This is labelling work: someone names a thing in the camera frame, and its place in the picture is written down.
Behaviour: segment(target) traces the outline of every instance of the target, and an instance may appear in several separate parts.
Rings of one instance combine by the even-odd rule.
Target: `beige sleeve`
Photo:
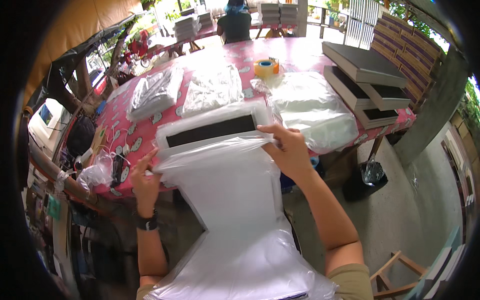
[[[150,292],[151,290],[153,290],[153,286],[154,286],[153,284],[146,284],[142,287],[139,287],[137,290],[136,300],[143,300],[145,295],[148,294],[148,292]]]
[[[328,278],[338,284],[336,294],[343,300],[372,300],[370,272],[364,264],[346,264],[328,274]]]

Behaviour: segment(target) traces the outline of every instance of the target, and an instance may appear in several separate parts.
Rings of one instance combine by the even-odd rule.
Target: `hand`
[[[265,133],[273,133],[274,138],[280,141],[280,149],[272,143],[262,148],[273,158],[280,170],[295,183],[305,176],[311,176],[314,171],[310,163],[305,138],[298,129],[285,129],[280,124],[258,125],[257,129]]]
[[[150,161],[157,152],[157,148],[153,149],[142,159],[139,159],[133,167],[132,184],[135,189],[135,195],[137,196],[137,211],[139,216],[143,218],[151,218],[153,216],[153,209],[160,188],[160,178],[162,174],[154,174],[153,176],[145,175],[146,170],[152,171]]]

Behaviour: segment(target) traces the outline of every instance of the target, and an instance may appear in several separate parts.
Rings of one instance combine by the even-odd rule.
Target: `car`
[[[88,76],[90,77],[90,82],[92,83],[92,86],[95,86],[95,84],[99,80],[101,80],[94,90],[96,95],[102,94],[105,88],[107,87],[106,78],[103,77],[104,73],[105,71],[103,69],[95,69],[88,74]]]

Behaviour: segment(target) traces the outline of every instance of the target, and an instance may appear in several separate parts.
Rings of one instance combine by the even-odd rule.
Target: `concrete pillar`
[[[437,82],[423,105],[422,112],[394,146],[403,166],[411,163],[450,120],[465,93],[467,76],[467,62],[455,47],[450,46]]]
[[[307,36],[307,7],[308,0],[298,0],[298,14],[297,14],[297,36]]]

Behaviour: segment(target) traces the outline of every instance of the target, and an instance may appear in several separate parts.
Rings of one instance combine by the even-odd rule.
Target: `wooden stool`
[[[374,299],[391,298],[395,300],[395,296],[406,294],[417,285],[418,281],[407,284],[406,286],[402,286],[400,288],[394,288],[392,286],[390,280],[387,278],[387,276],[385,276],[384,271],[388,270],[397,261],[400,261],[407,268],[420,276],[419,280],[427,273],[427,269],[414,263],[411,259],[404,256],[401,251],[392,252],[392,258],[370,277],[370,282],[374,281],[375,279],[377,280],[378,293],[373,295]]]

